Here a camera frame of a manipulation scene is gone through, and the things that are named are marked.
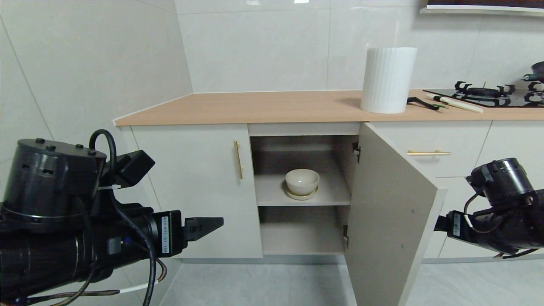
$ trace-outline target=black robotic arm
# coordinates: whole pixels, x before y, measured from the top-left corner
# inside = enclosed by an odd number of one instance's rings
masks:
[[[108,136],[109,162],[94,149],[99,134]],[[197,217],[186,218],[182,226],[179,210],[154,212],[138,203],[119,203],[113,186],[136,185],[155,162],[143,151],[115,157],[115,143],[105,130],[92,135],[89,147],[41,138],[17,142],[0,203],[2,304],[30,305],[63,297],[67,299],[55,305],[66,305],[79,295],[93,295],[83,292],[88,283],[150,259],[147,305],[155,261],[179,254],[188,242],[223,225],[220,217]],[[85,282],[77,293],[28,298],[75,281]]]
[[[435,231],[497,251],[497,257],[504,259],[544,247],[544,189],[533,189],[517,159],[505,158],[477,167],[466,180],[474,196],[462,212],[439,216]],[[479,196],[487,198],[491,207],[467,214],[468,206]]]

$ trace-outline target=range hood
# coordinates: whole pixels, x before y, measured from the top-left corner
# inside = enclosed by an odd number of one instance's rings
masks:
[[[544,16],[544,0],[429,0],[420,13]]]

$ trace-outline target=gas stove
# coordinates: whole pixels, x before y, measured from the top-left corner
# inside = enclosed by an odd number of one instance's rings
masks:
[[[544,107],[544,84],[531,82],[524,89],[506,84],[495,88],[471,87],[464,81],[455,84],[455,89],[426,89],[425,91],[452,97],[484,107]]]

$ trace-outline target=label sticker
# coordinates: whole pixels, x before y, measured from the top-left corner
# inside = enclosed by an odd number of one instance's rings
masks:
[[[168,222],[168,217],[162,217],[162,233],[163,233],[163,239],[162,239],[162,245],[163,245],[163,254],[167,254],[170,252],[170,225]]]
[[[458,213],[453,214],[453,235],[461,236],[461,215]]]

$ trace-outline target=drawer handle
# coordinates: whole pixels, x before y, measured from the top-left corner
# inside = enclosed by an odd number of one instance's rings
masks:
[[[410,156],[436,156],[436,155],[451,155],[451,152],[442,152],[440,150],[435,150],[434,152],[414,152],[412,150],[408,150],[408,153],[406,153]]]
[[[242,161],[240,160],[240,144],[235,140],[234,141],[234,151],[236,152],[236,158],[238,159],[238,176],[242,180],[244,175],[242,174]]]

